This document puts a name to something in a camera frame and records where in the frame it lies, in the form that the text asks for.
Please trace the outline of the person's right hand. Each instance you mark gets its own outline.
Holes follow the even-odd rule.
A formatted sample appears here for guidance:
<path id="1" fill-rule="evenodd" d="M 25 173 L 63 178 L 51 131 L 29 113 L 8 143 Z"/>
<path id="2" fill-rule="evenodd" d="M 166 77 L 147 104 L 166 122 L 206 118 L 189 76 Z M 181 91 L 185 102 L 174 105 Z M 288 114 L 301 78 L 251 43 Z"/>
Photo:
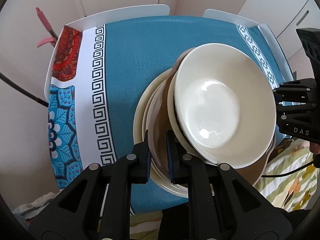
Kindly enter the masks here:
<path id="1" fill-rule="evenodd" d="M 320 145 L 319 144 L 310 142 L 310 147 L 309 148 L 310 148 L 310 151 L 313 154 L 320 154 Z"/>

